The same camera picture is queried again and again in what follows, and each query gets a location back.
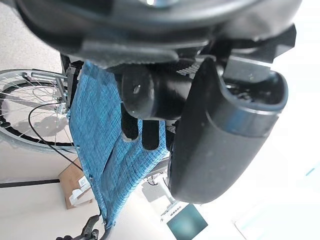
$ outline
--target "chrome rim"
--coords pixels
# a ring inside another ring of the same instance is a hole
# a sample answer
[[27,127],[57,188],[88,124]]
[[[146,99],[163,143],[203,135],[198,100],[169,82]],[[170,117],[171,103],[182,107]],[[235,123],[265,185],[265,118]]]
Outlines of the chrome rim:
[[58,149],[74,149],[69,129],[66,103],[59,91],[57,80],[62,80],[66,94],[66,77],[52,72],[14,70],[0,74],[0,131],[30,147],[49,146],[33,132],[35,130],[50,145]]

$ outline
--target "blue woven fabric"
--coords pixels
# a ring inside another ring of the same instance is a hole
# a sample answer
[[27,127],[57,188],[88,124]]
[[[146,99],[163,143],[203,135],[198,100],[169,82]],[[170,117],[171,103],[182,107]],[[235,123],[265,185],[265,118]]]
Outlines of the blue woven fabric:
[[115,224],[130,193],[167,152],[164,122],[160,123],[160,143],[155,151],[143,149],[141,121],[138,139],[123,140],[120,103],[114,75],[85,63],[69,127],[107,228]]

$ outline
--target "white label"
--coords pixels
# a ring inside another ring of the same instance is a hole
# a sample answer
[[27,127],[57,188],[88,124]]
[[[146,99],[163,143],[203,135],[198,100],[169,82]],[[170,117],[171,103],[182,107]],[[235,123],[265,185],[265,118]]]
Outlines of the white label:
[[82,188],[84,185],[90,185],[86,176],[83,176],[82,178],[80,178],[78,182],[79,182],[80,188]]

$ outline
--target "white floor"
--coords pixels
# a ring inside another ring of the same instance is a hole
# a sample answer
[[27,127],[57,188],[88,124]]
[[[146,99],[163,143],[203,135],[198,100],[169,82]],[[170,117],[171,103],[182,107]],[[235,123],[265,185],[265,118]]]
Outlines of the white floor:
[[[320,16],[319,8],[313,4],[304,1],[295,18],[296,47],[274,62],[274,69],[288,81],[287,107],[240,179],[220,198],[203,206],[209,230],[198,239],[243,239],[232,221],[265,199],[294,188],[320,161]],[[10,9],[1,4],[0,33],[0,70],[60,71],[59,53],[30,34]],[[55,154],[41,155],[0,143],[0,181],[56,178],[67,164]],[[67,233],[75,236],[88,216],[97,212],[95,204],[65,211],[58,184],[0,189],[0,196],[0,230],[13,240],[55,239]],[[139,240],[172,239],[139,190],[130,197],[115,232],[114,240],[129,236]]]

